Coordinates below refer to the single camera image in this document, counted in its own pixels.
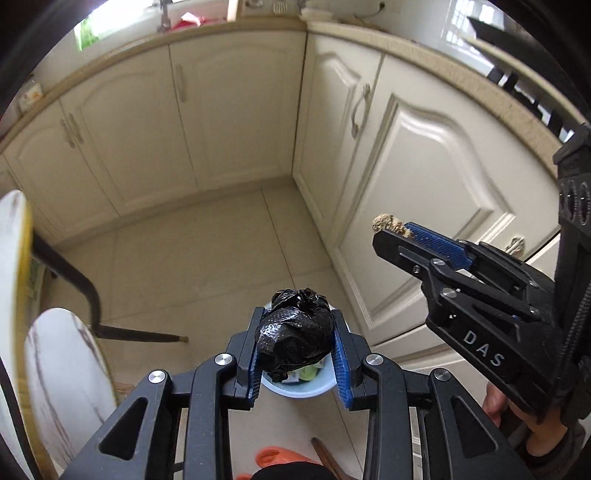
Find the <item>right hand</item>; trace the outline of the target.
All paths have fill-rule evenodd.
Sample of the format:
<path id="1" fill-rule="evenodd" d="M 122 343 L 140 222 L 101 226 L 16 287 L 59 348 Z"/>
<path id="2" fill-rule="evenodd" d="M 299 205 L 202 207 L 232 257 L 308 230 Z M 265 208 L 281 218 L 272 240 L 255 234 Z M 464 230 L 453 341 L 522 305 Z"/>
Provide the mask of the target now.
<path id="1" fill-rule="evenodd" d="M 492 383 L 486 387 L 483 406 L 484 412 L 499 427 L 502 413 L 510 409 L 530 431 L 526 442 L 527 452 L 534 457 L 550 453 L 564 438 L 568 428 L 561 422 L 560 409 L 549 411 L 543 420 L 522 411 L 517 405 Z"/>

